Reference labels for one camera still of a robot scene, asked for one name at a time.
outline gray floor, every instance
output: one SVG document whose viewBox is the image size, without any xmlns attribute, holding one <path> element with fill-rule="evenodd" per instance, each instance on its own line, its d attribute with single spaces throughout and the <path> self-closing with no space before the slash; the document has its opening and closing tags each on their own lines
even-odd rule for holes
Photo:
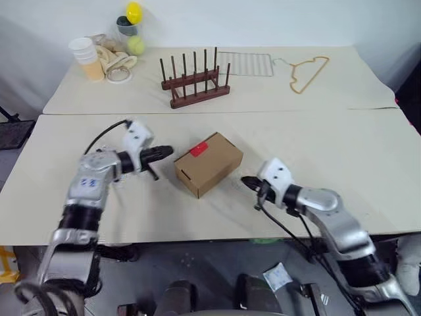
<svg viewBox="0 0 421 316">
<path fill-rule="evenodd" d="M 101 260 L 104 287 L 86 300 L 86 315 L 115 316 L 118 305 L 157 302 L 173 281 L 188 279 L 199 294 L 199 309 L 230 309 L 237 276 L 262 276 L 262 272 L 284 263 L 294 283 L 276 292 L 285 314 L 314 315 L 310 300 L 296 291 L 300 283 L 315 282 L 330 297 L 328 315 L 353 315 L 331 278 L 318 265 L 312 265 L 290 243 L 259 245 L 248 241 L 146 244 L 138 246 L 136 262 Z M 15 247 L 24 278 L 34 278 L 43 247 Z M 12 286 L 0 286 L 0 315 L 19 315 L 21 304 Z"/>
</svg>

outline wooden peg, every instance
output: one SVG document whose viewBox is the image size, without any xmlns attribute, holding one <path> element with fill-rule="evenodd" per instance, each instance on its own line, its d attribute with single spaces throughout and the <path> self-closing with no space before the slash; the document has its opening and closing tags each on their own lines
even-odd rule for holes
<svg viewBox="0 0 421 316">
<path fill-rule="evenodd" d="M 162 58 L 159 59 L 159 61 L 161 62 L 161 70 L 162 70 L 162 77 L 164 78 L 164 83 L 166 82 L 165 80 L 165 70 L 164 70 L 164 63 L 162 61 Z"/>
<path fill-rule="evenodd" d="M 225 88 L 228 86 L 228 77 L 230 75 L 230 68 L 231 68 L 231 63 L 228 63 L 228 67 L 226 67 Z"/>
<path fill-rule="evenodd" d="M 193 81 L 194 81 L 194 85 L 195 85 L 195 96 L 197 96 L 196 72 L 193 73 Z"/>
<path fill-rule="evenodd" d="M 172 63 L 172 74 L 174 75 L 174 79 L 177 79 L 176 65 L 174 64 L 174 56 L 171 56 L 171 63 Z"/>
<path fill-rule="evenodd" d="M 208 68 L 205 68 L 205 93 L 208 93 Z"/>
<path fill-rule="evenodd" d="M 172 87 L 172 84 L 171 84 L 171 96 L 172 96 L 172 101 L 174 102 L 176 100 L 176 96 L 174 95 L 174 88 Z"/>
<path fill-rule="evenodd" d="M 183 98 L 185 99 L 186 98 L 186 74 L 182 74 L 182 80 L 183 80 Z"/>
<path fill-rule="evenodd" d="M 213 57 L 213 71 L 216 70 L 216 54 L 217 54 L 217 47 L 215 47 L 215 53 L 214 53 L 214 57 Z"/>
<path fill-rule="evenodd" d="M 196 52 L 195 51 L 193 52 L 193 62 L 194 62 L 194 65 L 195 65 L 195 71 L 194 72 L 197 72 L 197 69 L 196 69 Z"/>
<path fill-rule="evenodd" d="M 216 66 L 215 90 L 218 91 L 219 66 Z"/>
<path fill-rule="evenodd" d="M 187 74 L 187 70 L 186 70 L 186 54 L 183 53 L 183 68 L 184 68 L 184 75 Z"/>
<path fill-rule="evenodd" d="M 205 49 L 205 66 L 203 67 L 203 69 L 207 68 L 207 61 L 206 61 L 206 49 Z"/>
</svg>

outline white table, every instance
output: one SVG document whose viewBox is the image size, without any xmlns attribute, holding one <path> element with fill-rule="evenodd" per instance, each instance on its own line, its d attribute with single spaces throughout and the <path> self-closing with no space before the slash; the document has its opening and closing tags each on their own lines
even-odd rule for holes
<svg viewBox="0 0 421 316">
<path fill-rule="evenodd" d="M 329 57 L 330 61 L 302 94 L 296 94 L 290 89 L 291 66 L 278 59 L 274 61 L 273 76 L 233 75 L 230 76 L 229 95 L 181 109 L 171 109 L 171 93 L 161 89 L 159 59 L 165 62 L 168 78 L 172 76 L 170 56 L 173 55 L 177 75 L 180 76 L 183 72 L 182 53 L 185 53 L 187 73 L 191 74 L 193 51 L 197 52 L 198 71 L 203 71 L 203 48 L 149 48 L 132 69 L 134 77 L 125 84 L 110 84 L 106 80 L 91 83 L 74 63 L 43 113 L 238 113 L 397 107 L 393 92 L 376 78 L 354 47 L 230 47 L 220 48 L 219 51 L 270 54 L 272 60 L 283 58 L 293 64 L 319 55 Z M 207 51 L 209 68 L 213 68 L 213 48 L 208 47 Z M 300 66 L 296 75 L 298 87 L 307 82 L 320 65 L 318 61 Z M 238 67 L 232 65 L 232 71 Z M 251 61 L 241 68 L 251 71 Z M 225 76 L 221 75 L 220 83 L 224 80 Z M 187 93 L 191 93 L 192 88 L 187 87 Z"/>
<path fill-rule="evenodd" d="M 78 159 L 90 141 L 127 115 L 42 115 L 0 194 L 0 244 L 46 244 L 56 229 Z M 421 228 L 421 141 L 398 109 L 138 115 L 155 145 L 175 153 L 153 165 L 161 179 L 128 175 L 110 190 L 102 242 L 271 238 L 285 234 L 253 209 L 239 179 L 279 157 L 298 184 L 331 188 L 371 234 Z M 218 131 L 244 152 L 240 167 L 196 199 L 176 178 L 173 161 Z M 97 145 L 121 149 L 124 128 Z M 301 222 L 268 208 L 296 235 Z"/>
</svg>

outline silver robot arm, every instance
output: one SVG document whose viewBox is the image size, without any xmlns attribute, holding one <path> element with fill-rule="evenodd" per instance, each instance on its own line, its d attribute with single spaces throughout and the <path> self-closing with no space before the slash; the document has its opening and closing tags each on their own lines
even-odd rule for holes
<svg viewBox="0 0 421 316">
<path fill-rule="evenodd" d="M 265 194 L 258 194 L 258 203 L 264 203 L 271 189 L 277 207 L 294 209 L 310 219 L 326 239 L 347 281 L 348 292 L 367 304 L 367 310 L 370 304 L 393 301 L 400 302 L 409 315 L 417 315 L 395 277 L 377 257 L 370 236 L 336 192 L 295 185 L 290 171 L 277 158 L 265 162 L 258 178 L 262 181 L 260 190 L 266 187 Z"/>
<path fill-rule="evenodd" d="M 100 291 L 100 255 L 95 249 L 110 184 L 133 171 L 149 171 L 157 180 L 149 163 L 173 153 L 170 146 L 148 148 L 153 135 L 142 124 L 129 121 L 127 128 L 125 151 L 99 150 L 81 158 L 59 227 L 39 266 L 37 284 L 16 285 L 16 295 L 26 303 L 22 315 L 81 316 L 84 299 Z M 33 298 L 26 298 L 25 292 Z"/>
</svg>

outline red sticker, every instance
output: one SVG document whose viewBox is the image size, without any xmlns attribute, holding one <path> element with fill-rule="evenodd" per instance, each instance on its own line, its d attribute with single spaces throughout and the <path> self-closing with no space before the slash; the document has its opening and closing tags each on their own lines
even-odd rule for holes
<svg viewBox="0 0 421 316">
<path fill-rule="evenodd" d="M 206 149 L 208 148 L 208 144 L 206 144 L 206 142 L 201 142 L 199 145 L 191 148 L 190 153 L 194 156 L 197 157 L 198 155 L 200 155 L 202 152 L 204 152 Z"/>
</svg>

